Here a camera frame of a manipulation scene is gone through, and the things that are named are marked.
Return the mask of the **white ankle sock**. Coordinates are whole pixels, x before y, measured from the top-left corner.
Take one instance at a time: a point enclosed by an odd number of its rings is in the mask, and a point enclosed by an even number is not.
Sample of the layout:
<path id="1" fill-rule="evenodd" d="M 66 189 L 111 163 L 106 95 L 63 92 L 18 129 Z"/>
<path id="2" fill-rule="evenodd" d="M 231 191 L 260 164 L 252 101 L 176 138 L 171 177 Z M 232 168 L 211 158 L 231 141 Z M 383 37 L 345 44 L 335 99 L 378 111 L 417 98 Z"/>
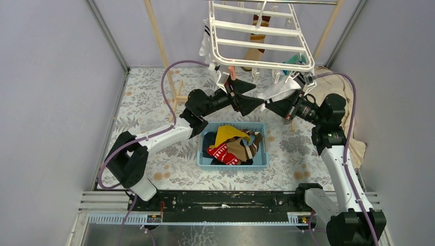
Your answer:
<path id="1" fill-rule="evenodd" d="M 283 79 L 278 83 L 269 86 L 265 91 L 257 94 L 257 98 L 265 101 L 260 105 L 260 111 L 266 109 L 266 103 L 285 99 L 299 89 L 301 89 L 301 86 L 293 79 Z"/>

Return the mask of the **yellow sock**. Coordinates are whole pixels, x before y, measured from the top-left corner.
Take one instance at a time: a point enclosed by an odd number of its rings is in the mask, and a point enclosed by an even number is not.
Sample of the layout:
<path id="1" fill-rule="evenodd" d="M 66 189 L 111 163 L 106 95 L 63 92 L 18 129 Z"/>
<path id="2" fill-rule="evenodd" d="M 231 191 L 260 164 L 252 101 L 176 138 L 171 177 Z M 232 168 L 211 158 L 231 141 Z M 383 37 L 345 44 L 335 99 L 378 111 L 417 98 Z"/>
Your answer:
<path id="1" fill-rule="evenodd" d="M 204 145 L 208 148 L 214 148 L 226 142 L 227 140 L 235 137 L 241 137 L 246 141 L 251 140 L 250 136 L 246 132 L 243 132 L 242 130 L 239 130 L 231 125 L 224 125 L 218 127 L 216 131 L 216 137 L 214 138 L 214 142 L 207 145 L 205 144 L 205 139 L 204 139 Z"/>

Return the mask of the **maroon olive striped sock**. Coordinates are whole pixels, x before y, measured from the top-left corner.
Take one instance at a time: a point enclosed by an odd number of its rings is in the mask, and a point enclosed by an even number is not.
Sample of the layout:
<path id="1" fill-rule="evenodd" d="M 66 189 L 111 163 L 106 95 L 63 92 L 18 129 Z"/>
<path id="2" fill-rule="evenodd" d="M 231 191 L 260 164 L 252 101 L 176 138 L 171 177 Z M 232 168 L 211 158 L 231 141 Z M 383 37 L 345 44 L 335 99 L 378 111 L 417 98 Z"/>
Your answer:
<path id="1" fill-rule="evenodd" d="M 269 27 L 271 17 L 263 15 L 261 20 L 261 27 Z M 256 26 L 258 24 L 259 16 L 254 15 L 253 16 L 253 22 L 252 25 Z M 259 43 L 263 44 L 265 40 L 266 35 L 263 34 L 252 34 L 250 35 L 250 42 L 252 43 Z M 258 48 L 249 48 L 244 56 L 244 59 L 246 60 L 261 60 L 265 50 L 264 49 L 258 49 Z"/>

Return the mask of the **teal patterned sock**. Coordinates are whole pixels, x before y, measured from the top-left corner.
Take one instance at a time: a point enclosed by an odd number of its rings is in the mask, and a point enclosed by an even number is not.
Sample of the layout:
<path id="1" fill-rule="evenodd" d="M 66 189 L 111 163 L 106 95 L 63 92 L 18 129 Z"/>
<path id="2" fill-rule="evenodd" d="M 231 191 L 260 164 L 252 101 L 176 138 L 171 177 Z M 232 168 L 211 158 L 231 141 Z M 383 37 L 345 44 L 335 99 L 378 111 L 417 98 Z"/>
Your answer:
<path id="1" fill-rule="evenodd" d="M 306 56 L 304 54 L 296 54 L 292 56 L 289 60 L 283 62 L 283 64 L 305 65 Z"/>

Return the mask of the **brown tan sock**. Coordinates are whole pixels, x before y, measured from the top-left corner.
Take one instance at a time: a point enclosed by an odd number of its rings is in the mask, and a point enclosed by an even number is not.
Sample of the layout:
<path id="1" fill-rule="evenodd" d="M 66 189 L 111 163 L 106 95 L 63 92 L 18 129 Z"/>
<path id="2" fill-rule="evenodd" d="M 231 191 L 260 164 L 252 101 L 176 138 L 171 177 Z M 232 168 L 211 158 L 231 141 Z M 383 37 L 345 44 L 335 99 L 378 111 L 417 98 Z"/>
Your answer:
<path id="1" fill-rule="evenodd" d="M 247 160 L 253 159 L 250 146 L 244 145 L 242 137 L 233 138 L 226 143 L 226 146 L 228 152 L 233 154 L 240 161 L 246 162 Z"/>

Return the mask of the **brown white striped sock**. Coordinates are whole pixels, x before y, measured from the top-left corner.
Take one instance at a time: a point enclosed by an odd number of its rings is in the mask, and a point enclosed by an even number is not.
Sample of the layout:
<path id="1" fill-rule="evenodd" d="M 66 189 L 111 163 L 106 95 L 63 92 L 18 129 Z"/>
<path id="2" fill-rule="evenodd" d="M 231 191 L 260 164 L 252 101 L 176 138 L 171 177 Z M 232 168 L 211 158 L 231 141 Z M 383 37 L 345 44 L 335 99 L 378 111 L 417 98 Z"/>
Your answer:
<path id="1" fill-rule="evenodd" d="M 263 139 L 262 134 L 261 134 L 261 132 L 251 131 L 251 130 L 247 130 L 247 129 L 243 129 L 242 131 L 244 133 L 248 134 L 249 136 L 251 136 L 251 135 L 254 136 L 254 140 L 253 140 L 252 144 L 250 144 L 248 146 L 244 146 L 245 152 L 246 152 L 246 158 L 252 159 L 256 155 L 256 153 L 258 152 L 259 145 Z"/>

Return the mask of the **white black striped sock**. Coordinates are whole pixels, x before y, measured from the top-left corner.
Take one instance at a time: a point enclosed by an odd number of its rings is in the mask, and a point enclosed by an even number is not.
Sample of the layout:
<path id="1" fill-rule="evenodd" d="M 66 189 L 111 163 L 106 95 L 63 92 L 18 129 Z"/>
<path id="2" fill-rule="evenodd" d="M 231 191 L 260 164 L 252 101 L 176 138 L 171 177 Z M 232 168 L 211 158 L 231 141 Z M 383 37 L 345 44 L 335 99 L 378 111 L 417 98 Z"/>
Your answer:
<path id="1" fill-rule="evenodd" d="M 204 33 L 199 49 L 199 56 L 204 58 L 204 63 L 212 63 L 212 45 L 211 45 L 211 31 L 209 26 L 209 19 L 203 19 Z"/>

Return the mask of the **red white dotted sock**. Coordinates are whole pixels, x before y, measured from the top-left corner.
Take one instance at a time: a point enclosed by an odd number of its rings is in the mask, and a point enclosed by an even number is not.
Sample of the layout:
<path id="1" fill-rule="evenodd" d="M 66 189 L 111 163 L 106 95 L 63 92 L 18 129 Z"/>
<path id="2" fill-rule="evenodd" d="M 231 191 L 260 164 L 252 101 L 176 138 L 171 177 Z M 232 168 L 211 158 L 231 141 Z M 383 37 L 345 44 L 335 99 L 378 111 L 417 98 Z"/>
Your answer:
<path id="1" fill-rule="evenodd" d="M 236 166 L 242 163 L 240 159 L 228 151 L 228 147 L 225 143 L 213 148 L 210 146 L 206 151 L 207 154 L 212 157 L 212 165 Z"/>

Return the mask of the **white plastic clip hanger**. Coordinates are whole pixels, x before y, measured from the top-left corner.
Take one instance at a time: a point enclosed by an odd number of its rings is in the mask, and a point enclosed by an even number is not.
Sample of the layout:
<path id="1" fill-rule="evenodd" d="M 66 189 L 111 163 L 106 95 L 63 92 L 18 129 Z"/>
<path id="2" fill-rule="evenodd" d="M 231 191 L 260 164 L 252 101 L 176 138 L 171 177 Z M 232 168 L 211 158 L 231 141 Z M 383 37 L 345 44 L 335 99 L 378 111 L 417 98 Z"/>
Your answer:
<path id="1" fill-rule="evenodd" d="M 220 9 L 220 8 L 215 8 L 214 9 L 214 21 L 223 21 L 223 20 L 218 20 L 215 17 L 216 11 L 217 10 L 222 10 L 225 11 L 224 9 Z M 302 51 L 301 48 L 296 48 L 296 52 L 292 52 L 291 50 L 287 50 L 286 48 L 284 48 L 284 46 L 286 47 L 304 47 L 307 45 L 306 40 L 304 38 L 304 35 L 302 33 L 302 29 L 300 28 L 299 30 L 297 30 L 295 28 L 295 25 L 293 23 L 293 21 L 291 21 L 291 23 L 289 22 L 289 20 L 287 18 L 284 18 L 287 23 L 289 25 L 293 25 L 292 28 L 275 28 L 275 27 L 266 27 L 265 29 L 260 28 L 259 31 L 255 31 L 255 33 L 252 34 L 263 34 L 266 36 L 279 36 L 279 37 L 285 37 L 285 38 L 294 38 L 295 40 L 298 41 L 298 45 L 297 46 L 292 46 L 292 45 L 275 45 L 275 44 L 260 44 L 260 45 L 266 45 L 265 48 L 258 48 L 258 49 L 264 49 L 264 50 L 272 50 L 272 51 L 280 51 L 280 52 L 289 52 L 289 53 L 293 53 L 294 55 L 296 54 L 300 54 L 299 52 Z M 223 21 L 223 23 L 218 22 L 218 25 L 222 25 L 222 24 L 226 24 L 229 21 Z M 229 31 L 234 31 L 237 33 L 249 33 L 251 34 L 251 32 L 247 32 L 247 29 L 251 29 L 249 28 L 248 24 L 240 24 L 240 23 L 236 23 L 236 27 L 242 27 L 243 29 L 245 29 L 245 32 L 238 32 L 235 31 L 235 27 L 214 27 L 213 29 L 213 33 L 216 34 L 217 38 L 219 39 L 229 39 L 229 38 L 220 38 L 218 37 L 217 34 L 217 30 L 218 29 L 223 29 L 223 30 L 229 30 Z M 225 43 L 228 41 L 224 41 L 224 44 L 219 43 L 217 44 L 216 41 L 213 40 L 213 43 L 217 46 L 217 48 L 212 48 L 212 61 L 216 64 L 220 64 L 220 65 L 227 65 L 227 66 L 236 66 L 236 67 L 245 67 L 245 68 L 262 68 L 262 69 L 271 69 L 271 70 L 283 70 L 283 71 L 289 71 L 289 72 L 296 72 L 296 73 L 313 73 L 314 71 L 314 65 L 315 65 L 315 61 L 314 58 L 310 52 L 310 50 L 308 49 L 309 53 L 308 53 L 308 58 L 306 57 L 306 64 L 305 65 L 293 65 L 293 64 L 283 64 L 283 63 L 278 63 L 278 62 L 271 62 L 271 61 L 255 61 L 255 60 L 246 60 L 246 59 L 235 59 L 235 58 L 227 58 L 224 57 L 220 54 L 219 52 L 219 46 L 220 45 L 226 45 Z"/>

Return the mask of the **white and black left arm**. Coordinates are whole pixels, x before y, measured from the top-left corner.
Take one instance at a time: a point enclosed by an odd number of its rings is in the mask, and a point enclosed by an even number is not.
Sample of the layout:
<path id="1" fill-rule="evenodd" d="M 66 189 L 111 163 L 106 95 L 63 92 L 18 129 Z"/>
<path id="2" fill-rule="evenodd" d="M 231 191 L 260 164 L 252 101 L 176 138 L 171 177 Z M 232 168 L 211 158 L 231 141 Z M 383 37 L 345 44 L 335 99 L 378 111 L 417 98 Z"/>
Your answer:
<path id="1" fill-rule="evenodd" d="M 228 79 L 223 89 L 217 89 L 211 95 L 201 89 L 192 90 L 188 94 L 185 109 L 173 119 L 173 123 L 147 136 L 135 136 L 128 131 L 120 134 L 103 167 L 109 169 L 123 188 L 140 198 L 139 203 L 144 209 L 156 209 L 159 205 L 157 189 L 145 177 L 148 157 L 174 143 L 199 135 L 208 125 L 204 117 L 227 106 L 232 106 L 243 116 L 251 113 L 265 102 L 264 99 L 244 95 L 255 87 L 239 79 Z"/>

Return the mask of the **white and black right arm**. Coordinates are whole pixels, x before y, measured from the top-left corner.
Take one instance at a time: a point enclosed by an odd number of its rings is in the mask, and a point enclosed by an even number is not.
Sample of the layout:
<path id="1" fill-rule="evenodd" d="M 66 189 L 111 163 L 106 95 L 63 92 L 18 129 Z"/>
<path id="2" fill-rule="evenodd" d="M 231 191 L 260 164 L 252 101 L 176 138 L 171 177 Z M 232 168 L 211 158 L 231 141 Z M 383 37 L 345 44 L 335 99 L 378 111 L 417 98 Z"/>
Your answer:
<path id="1" fill-rule="evenodd" d="M 386 217 L 374 210 L 353 169 L 350 137 L 341 127 L 346 99 L 331 93 L 318 106 L 296 90 L 282 100 L 267 100 L 265 107 L 284 119 L 297 116 L 314 125 L 311 140 L 332 180 L 337 202 L 323 189 L 309 185 L 294 197 L 296 208 L 315 211 L 326 224 L 330 245 L 378 245 Z"/>

